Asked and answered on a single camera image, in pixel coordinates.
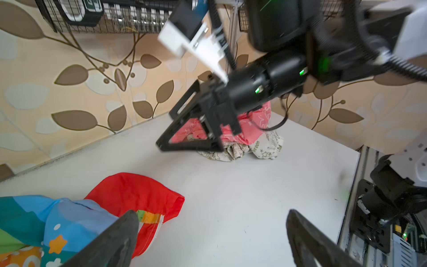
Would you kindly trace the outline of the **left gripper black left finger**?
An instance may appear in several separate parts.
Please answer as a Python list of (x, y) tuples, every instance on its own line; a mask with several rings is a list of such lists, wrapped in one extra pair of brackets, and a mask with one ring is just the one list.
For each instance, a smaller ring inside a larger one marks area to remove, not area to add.
[(63, 266), (129, 267), (138, 229), (137, 213), (129, 210)]

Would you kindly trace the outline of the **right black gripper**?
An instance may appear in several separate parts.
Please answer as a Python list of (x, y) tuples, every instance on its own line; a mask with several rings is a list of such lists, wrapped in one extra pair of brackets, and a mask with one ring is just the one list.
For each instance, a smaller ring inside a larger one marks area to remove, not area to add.
[(169, 112), (171, 125), (156, 141), (163, 152), (223, 152), (221, 127), (242, 133), (238, 116), (276, 97), (301, 97), (308, 74), (306, 56), (282, 50), (268, 53), (229, 74), (229, 82), (195, 81)]

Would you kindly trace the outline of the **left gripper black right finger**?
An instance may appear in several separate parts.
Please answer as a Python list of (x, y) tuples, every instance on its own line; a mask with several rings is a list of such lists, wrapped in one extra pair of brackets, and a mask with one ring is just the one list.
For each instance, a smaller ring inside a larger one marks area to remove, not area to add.
[(360, 266), (297, 210), (289, 211), (286, 229), (297, 267)]

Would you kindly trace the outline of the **red cloth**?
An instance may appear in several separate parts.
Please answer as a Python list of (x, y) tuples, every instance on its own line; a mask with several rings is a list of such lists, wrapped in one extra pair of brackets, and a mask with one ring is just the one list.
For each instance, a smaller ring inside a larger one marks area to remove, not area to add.
[(85, 198), (117, 217), (129, 210), (137, 213), (139, 230), (133, 258), (149, 249), (162, 225), (177, 217), (185, 202), (184, 196), (162, 183), (126, 172), (103, 179)]

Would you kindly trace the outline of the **multicolour rainbow cloth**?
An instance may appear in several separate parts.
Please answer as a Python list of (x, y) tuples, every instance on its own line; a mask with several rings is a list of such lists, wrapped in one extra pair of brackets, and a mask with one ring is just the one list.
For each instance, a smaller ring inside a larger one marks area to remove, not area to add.
[(127, 211), (139, 221), (134, 256), (150, 247), (164, 215), (133, 202), (42, 195), (1, 198), (1, 266), (60, 267)]

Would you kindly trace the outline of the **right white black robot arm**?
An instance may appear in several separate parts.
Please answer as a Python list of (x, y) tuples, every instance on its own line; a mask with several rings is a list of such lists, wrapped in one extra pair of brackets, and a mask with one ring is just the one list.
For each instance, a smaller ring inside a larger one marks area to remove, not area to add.
[(370, 20), (357, 1), (343, 6), (343, 29), (333, 33), (320, 1), (245, 1), (250, 44), (263, 56), (238, 68), (215, 1), (196, 8), (180, 2), (159, 41), (176, 56), (191, 53), (211, 75), (194, 82), (171, 109), (158, 148), (221, 152), (225, 128), (241, 134), (240, 115), (288, 93), (301, 96), (308, 76), (323, 85), (386, 72), (427, 80), (425, 68), (394, 54), (411, 10), (396, 8)]

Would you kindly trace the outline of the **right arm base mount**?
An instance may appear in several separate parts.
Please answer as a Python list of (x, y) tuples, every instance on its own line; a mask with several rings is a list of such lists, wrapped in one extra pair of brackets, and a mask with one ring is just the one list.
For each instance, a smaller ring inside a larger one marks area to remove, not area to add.
[(370, 174), (372, 182), (359, 182), (350, 222), (351, 233), (385, 254), (390, 253), (390, 224), (427, 208), (427, 187), (399, 174), (394, 162), (394, 155), (380, 158)]

